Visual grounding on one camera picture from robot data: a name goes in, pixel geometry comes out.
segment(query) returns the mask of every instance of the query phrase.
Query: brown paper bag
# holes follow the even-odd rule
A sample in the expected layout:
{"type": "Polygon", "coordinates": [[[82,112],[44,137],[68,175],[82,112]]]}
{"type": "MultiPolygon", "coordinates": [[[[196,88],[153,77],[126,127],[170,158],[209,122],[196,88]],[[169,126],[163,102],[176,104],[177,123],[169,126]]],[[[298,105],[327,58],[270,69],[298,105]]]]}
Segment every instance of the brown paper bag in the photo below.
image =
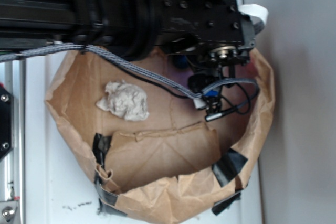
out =
{"type": "MultiPolygon", "coordinates": [[[[191,75],[175,69],[158,49],[135,64],[184,85],[191,75]]],[[[94,54],[71,51],[47,91],[46,104],[88,178],[96,182],[99,177],[98,190],[115,196],[113,203],[103,198],[104,204],[135,219],[180,223],[247,186],[268,134],[275,102],[271,67],[253,50],[251,64],[238,68],[237,77],[258,81],[253,110],[205,123],[205,111],[196,110],[192,100],[128,76],[94,54]],[[95,106],[104,86],[118,80],[145,90],[148,119],[127,122],[95,106]],[[104,168],[92,152],[96,133],[112,136],[104,168]],[[230,147],[247,162],[223,184],[211,164],[230,147]]],[[[252,92],[253,87],[245,88],[252,92]]],[[[245,99],[234,87],[225,95],[235,103],[245,99]]]]}

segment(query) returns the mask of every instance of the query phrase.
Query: crumpled white paper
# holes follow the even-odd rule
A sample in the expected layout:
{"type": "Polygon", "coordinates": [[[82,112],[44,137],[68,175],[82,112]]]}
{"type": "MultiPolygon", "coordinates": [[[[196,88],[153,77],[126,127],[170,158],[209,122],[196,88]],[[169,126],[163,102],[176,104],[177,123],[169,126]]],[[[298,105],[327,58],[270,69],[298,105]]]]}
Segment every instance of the crumpled white paper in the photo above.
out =
{"type": "Polygon", "coordinates": [[[109,82],[105,87],[107,96],[96,103],[104,111],[127,121],[143,121],[148,118],[147,94],[140,87],[124,80],[109,82]]]}

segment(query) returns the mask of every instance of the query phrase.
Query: gray braided cable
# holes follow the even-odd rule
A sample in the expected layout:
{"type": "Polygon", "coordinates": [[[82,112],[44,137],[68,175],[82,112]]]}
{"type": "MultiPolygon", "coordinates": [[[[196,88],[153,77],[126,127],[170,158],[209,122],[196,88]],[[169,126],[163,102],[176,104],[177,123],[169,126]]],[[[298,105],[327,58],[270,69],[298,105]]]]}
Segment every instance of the gray braided cable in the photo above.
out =
{"type": "Polygon", "coordinates": [[[62,51],[70,51],[70,50],[85,50],[85,51],[89,51],[89,52],[93,52],[94,54],[99,55],[100,57],[102,57],[103,59],[107,60],[108,62],[117,65],[121,68],[127,69],[129,71],[132,71],[134,73],[143,75],[145,77],[148,77],[150,79],[156,80],[158,82],[161,82],[165,85],[168,85],[176,90],[178,90],[179,92],[183,93],[184,95],[186,95],[188,98],[190,99],[199,99],[201,98],[204,94],[208,93],[209,91],[222,86],[222,85],[226,85],[226,84],[231,84],[231,83],[252,83],[257,87],[257,91],[258,92],[258,84],[256,83],[255,80],[253,79],[234,79],[234,78],[230,78],[230,79],[224,79],[224,80],[218,80],[208,86],[206,86],[203,90],[202,93],[193,93],[192,91],[190,91],[189,89],[187,89],[186,87],[180,85],[179,83],[172,81],[164,76],[161,76],[157,73],[148,71],[144,68],[138,67],[136,65],[134,65],[133,63],[126,61],[124,59],[122,59],[121,57],[108,52],[100,47],[96,47],[93,45],[87,45],[86,47],[83,45],[76,45],[76,44],[72,44],[72,43],[66,43],[66,44],[58,44],[58,45],[52,45],[52,46],[48,46],[48,47],[42,47],[42,48],[36,48],[36,49],[31,49],[31,50],[26,50],[26,51],[22,51],[19,54],[7,54],[7,55],[1,55],[0,56],[0,62],[4,62],[4,61],[11,61],[11,60],[17,60],[17,59],[24,59],[24,58],[30,58],[30,57],[34,57],[34,56],[40,56],[40,55],[48,55],[48,54],[55,54],[57,52],[62,52],[62,51]]]}

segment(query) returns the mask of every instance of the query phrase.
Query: mounting plate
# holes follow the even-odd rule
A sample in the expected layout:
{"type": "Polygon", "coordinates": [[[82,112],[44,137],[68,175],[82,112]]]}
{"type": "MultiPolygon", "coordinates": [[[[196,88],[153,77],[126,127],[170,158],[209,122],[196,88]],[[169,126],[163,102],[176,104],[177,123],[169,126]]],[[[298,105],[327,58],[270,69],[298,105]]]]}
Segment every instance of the mounting plate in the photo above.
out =
{"type": "Polygon", "coordinates": [[[12,150],[12,95],[0,86],[0,161],[12,150]]]}

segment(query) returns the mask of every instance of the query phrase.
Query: black tape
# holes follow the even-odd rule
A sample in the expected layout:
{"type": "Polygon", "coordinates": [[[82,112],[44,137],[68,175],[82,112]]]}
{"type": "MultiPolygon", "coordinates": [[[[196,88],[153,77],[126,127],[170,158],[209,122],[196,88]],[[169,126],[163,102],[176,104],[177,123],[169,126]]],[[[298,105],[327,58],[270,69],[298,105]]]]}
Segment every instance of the black tape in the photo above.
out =
{"type": "Polygon", "coordinates": [[[248,159],[233,149],[229,149],[221,159],[212,165],[214,172],[221,187],[227,185],[243,169],[248,159]]]}
{"type": "Polygon", "coordinates": [[[98,173],[96,173],[94,182],[96,184],[96,190],[99,195],[100,212],[105,212],[111,215],[127,216],[127,214],[125,214],[124,212],[111,207],[115,206],[115,204],[117,203],[118,195],[110,193],[101,187],[101,178],[99,177],[98,173]]]}
{"type": "Polygon", "coordinates": [[[96,133],[93,140],[92,151],[97,163],[105,168],[105,157],[111,147],[112,136],[103,136],[96,133]]]}
{"type": "Polygon", "coordinates": [[[105,213],[110,214],[110,215],[118,215],[118,216],[123,216],[123,217],[127,216],[127,214],[125,214],[124,212],[116,210],[115,208],[113,208],[109,205],[106,205],[100,199],[99,199],[99,205],[100,205],[100,212],[105,212],[105,213]]]}
{"type": "Polygon", "coordinates": [[[115,204],[117,203],[118,200],[118,195],[114,194],[114,193],[110,193],[109,191],[104,190],[101,187],[101,184],[99,183],[99,181],[96,181],[96,190],[97,193],[99,195],[99,197],[105,201],[107,204],[115,206],[115,204]]]}
{"type": "Polygon", "coordinates": [[[240,200],[240,196],[241,196],[241,190],[237,191],[235,194],[233,194],[229,198],[226,198],[222,201],[215,203],[211,211],[215,215],[219,215],[221,212],[227,209],[233,202],[235,202],[236,200],[240,200]]]}

